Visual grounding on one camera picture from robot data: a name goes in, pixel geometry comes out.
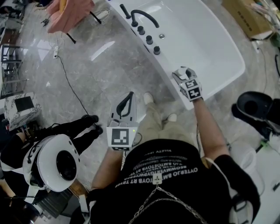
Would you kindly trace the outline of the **black toilet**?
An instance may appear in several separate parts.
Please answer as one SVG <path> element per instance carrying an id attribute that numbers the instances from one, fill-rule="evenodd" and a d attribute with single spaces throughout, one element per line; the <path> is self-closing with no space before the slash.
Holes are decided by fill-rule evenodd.
<path id="1" fill-rule="evenodd" d="M 280 134 L 280 98 L 257 91 L 241 94 L 237 102 L 232 105 L 232 114 L 261 131 L 269 129 Z"/>

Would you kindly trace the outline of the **dark green bag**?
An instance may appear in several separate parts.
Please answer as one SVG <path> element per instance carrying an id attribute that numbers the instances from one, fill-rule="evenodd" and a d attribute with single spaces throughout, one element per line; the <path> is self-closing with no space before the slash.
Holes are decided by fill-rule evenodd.
<path id="1" fill-rule="evenodd" d="M 280 48 L 280 34 L 279 33 L 273 34 L 270 38 L 270 41 L 274 47 Z"/>

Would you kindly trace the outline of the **white toilet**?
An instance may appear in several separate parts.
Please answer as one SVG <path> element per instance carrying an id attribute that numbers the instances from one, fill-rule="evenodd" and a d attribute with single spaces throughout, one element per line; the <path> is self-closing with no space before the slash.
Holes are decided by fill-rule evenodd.
<path id="1" fill-rule="evenodd" d="M 257 169 L 256 150 L 251 147 L 237 147 L 231 150 L 234 161 L 251 177 L 261 196 L 265 191 L 265 182 Z"/>

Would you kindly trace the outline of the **marble pattern cabinet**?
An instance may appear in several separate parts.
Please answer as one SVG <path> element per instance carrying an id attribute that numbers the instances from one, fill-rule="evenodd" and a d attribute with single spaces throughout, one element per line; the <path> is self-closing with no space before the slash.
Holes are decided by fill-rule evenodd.
<path id="1" fill-rule="evenodd" d="M 34 92 L 5 98 L 4 116 L 9 122 L 9 131 L 33 121 L 41 110 L 42 107 Z"/>

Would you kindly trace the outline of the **person's left forearm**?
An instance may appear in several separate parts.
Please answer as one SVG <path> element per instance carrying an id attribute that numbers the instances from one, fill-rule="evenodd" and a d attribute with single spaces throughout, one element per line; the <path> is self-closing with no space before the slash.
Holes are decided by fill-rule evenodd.
<path id="1" fill-rule="evenodd" d="M 104 189 L 115 182 L 121 172 L 123 152 L 107 149 L 91 184 L 92 189 Z"/>

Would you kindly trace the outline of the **pink cloth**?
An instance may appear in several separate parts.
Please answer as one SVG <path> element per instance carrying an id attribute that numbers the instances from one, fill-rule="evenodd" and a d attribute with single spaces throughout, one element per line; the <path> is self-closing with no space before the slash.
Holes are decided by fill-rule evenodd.
<path id="1" fill-rule="evenodd" d="M 53 0 L 46 12 L 50 15 L 48 33 L 68 33 L 77 23 L 90 14 L 95 4 L 93 0 L 67 0 L 63 13 L 60 13 L 60 0 Z"/>

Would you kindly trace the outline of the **brown cardboard box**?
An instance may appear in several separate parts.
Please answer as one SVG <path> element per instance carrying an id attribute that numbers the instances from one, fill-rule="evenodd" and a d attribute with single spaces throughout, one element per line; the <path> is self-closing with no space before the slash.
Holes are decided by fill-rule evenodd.
<path id="1" fill-rule="evenodd" d="M 269 39 L 274 33 L 270 23 L 250 6 L 254 0 L 223 0 L 222 6 L 232 15 L 250 40 Z"/>

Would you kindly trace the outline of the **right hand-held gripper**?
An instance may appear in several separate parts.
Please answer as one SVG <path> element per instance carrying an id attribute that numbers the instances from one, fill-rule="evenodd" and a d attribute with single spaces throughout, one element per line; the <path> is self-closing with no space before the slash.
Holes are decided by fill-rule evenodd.
<path id="1" fill-rule="evenodd" d="M 172 77 L 179 85 L 181 93 L 190 101 L 202 98 L 202 86 L 199 82 L 197 75 L 194 70 L 189 67 L 182 66 L 184 74 L 187 76 L 187 79 L 182 79 L 177 73 L 173 72 Z"/>

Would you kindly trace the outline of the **black-legged chair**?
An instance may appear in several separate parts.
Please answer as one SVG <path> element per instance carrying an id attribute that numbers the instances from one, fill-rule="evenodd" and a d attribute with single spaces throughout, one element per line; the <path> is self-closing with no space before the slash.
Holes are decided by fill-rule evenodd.
<path id="1" fill-rule="evenodd" d="M 102 21 L 92 12 L 90 11 L 90 14 L 94 17 L 94 19 L 99 23 L 102 24 Z M 71 41 L 76 44 L 76 41 L 72 38 L 72 36 L 69 33 L 66 33 L 66 35 L 71 39 Z"/>

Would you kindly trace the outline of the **black printed shirt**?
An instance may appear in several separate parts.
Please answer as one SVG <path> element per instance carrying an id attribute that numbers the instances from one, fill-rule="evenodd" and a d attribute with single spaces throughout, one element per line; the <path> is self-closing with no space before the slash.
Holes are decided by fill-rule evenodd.
<path id="1" fill-rule="evenodd" d="M 231 224 L 230 211 L 260 198 L 255 184 L 229 155 L 210 168 L 179 140 L 150 140 L 126 157 L 118 179 L 90 198 L 90 224 Z"/>

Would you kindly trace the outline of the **black metal rack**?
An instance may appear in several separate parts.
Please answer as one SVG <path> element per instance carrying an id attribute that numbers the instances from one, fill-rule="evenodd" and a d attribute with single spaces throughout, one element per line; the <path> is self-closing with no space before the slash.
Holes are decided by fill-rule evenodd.
<path id="1" fill-rule="evenodd" d="M 87 195 L 89 190 L 79 181 L 62 192 L 49 191 L 45 196 L 37 196 L 32 206 L 39 215 L 47 220 L 56 219 L 60 216 L 70 218 L 73 212 L 80 207 L 79 196 Z"/>

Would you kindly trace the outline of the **white plastic bottle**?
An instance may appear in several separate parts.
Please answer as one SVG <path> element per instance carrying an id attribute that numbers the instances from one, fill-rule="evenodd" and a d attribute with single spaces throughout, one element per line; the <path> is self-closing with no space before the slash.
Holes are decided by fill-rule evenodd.
<path id="1" fill-rule="evenodd" d="M 186 67 L 180 67 L 179 69 L 176 70 L 175 73 L 181 80 L 187 80 L 189 77 L 186 72 L 187 72 Z"/>

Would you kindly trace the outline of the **person's right forearm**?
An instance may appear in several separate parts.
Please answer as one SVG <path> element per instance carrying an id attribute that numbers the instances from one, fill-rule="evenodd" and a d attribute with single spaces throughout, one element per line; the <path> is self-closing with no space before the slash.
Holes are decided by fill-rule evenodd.
<path id="1" fill-rule="evenodd" d="M 205 156 L 215 160 L 221 155 L 229 155 L 225 137 L 204 100 L 196 99 L 193 105 Z"/>

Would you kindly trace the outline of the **beige trousers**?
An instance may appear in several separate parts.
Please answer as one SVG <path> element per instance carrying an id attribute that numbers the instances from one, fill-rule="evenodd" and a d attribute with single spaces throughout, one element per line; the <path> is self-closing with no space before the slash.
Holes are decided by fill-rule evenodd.
<path id="1" fill-rule="evenodd" d="M 142 139 L 133 149 L 140 149 L 142 144 L 150 140 L 164 139 L 186 142 L 190 144 L 190 146 L 186 146 L 187 150 L 193 149 L 198 153 L 197 148 L 193 145 L 190 134 L 187 133 L 186 129 L 184 129 L 178 121 L 174 118 L 168 118 L 167 121 L 163 122 L 158 107 L 153 99 L 145 99 L 144 103 L 147 107 L 146 115 L 138 127 L 138 133 L 141 135 Z"/>

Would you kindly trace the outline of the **black curved faucet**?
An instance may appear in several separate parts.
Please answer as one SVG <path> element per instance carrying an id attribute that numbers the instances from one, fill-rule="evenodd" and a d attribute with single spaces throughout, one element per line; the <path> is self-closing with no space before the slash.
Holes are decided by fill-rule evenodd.
<path id="1" fill-rule="evenodd" d="M 149 15 L 148 13 L 146 13 L 142 10 L 132 10 L 131 11 L 131 19 L 132 19 L 131 26 L 132 27 L 138 26 L 138 22 L 136 21 L 135 14 L 143 15 L 144 17 L 148 18 L 155 25 L 156 28 L 160 27 L 157 20 L 154 17 L 152 17 L 151 15 Z"/>

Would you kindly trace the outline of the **white bathtub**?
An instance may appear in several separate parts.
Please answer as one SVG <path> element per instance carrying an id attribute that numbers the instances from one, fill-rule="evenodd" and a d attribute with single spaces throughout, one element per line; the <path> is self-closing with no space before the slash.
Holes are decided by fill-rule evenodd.
<path id="1" fill-rule="evenodd" d="M 195 71 L 202 84 L 203 98 L 208 99 L 235 81 L 245 71 L 245 62 L 230 34 L 210 8 L 201 0 L 107 0 L 111 10 L 130 34 L 134 42 L 146 54 L 161 75 L 168 89 L 180 99 L 187 110 L 193 104 L 180 92 L 172 73 L 182 66 Z M 141 10 L 154 17 L 159 28 L 146 17 L 135 14 L 144 35 L 132 27 L 132 19 L 126 16 L 120 4 L 128 12 Z M 153 44 L 146 43 L 151 35 Z M 159 46 L 161 53 L 153 50 Z"/>

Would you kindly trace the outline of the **white left shoe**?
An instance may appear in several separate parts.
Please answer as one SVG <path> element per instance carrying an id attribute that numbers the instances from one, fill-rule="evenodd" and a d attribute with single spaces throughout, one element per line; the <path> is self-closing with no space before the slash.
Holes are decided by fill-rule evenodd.
<path id="1" fill-rule="evenodd" d="M 143 101 L 144 101 L 145 105 L 148 105 L 149 103 L 154 103 L 154 98 L 149 92 L 146 92 L 143 95 Z"/>

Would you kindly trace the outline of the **wide white power strip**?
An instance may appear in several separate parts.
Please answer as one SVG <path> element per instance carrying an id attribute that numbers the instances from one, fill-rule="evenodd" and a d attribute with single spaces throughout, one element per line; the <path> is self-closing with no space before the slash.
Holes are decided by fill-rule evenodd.
<path id="1" fill-rule="evenodd" d="M 109 9 L 103 9 L 97 12 L 94 12 L 94 15 L 99 19 L 99 20 L 105 20 L 110 14 Z"/>

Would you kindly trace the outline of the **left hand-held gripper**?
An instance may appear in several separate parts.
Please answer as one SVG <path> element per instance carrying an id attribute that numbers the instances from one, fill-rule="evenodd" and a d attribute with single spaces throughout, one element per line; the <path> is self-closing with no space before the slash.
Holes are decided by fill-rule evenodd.
<path id="1" fill-rule="evenodd" d="M 138 122 L 136 95 L 129 92 L 118 98 L 111 107 L 106 127 L 108 146 L 115 151 L 130 151 L 136 137 Z"/>

